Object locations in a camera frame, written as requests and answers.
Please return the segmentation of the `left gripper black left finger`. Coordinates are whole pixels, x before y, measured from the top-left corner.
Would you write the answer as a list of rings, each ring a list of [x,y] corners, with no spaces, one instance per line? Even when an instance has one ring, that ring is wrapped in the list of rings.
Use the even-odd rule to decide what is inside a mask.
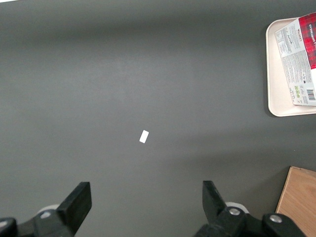
[[[42,208],[24,223],[13,217],[0,219],[2,237],[74,237],[92,207],[89,182],[80,182],[57,205]]]

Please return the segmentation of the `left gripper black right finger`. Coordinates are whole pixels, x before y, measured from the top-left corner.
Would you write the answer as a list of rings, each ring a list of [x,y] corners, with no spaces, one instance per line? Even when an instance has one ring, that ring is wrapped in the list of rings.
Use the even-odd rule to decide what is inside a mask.
[[[262,219],[243,206],[227,205],[212,181],[202,183],[202,206],[208,223],[196,237],[304,237],[294,221],[283,214],[268,213]]]

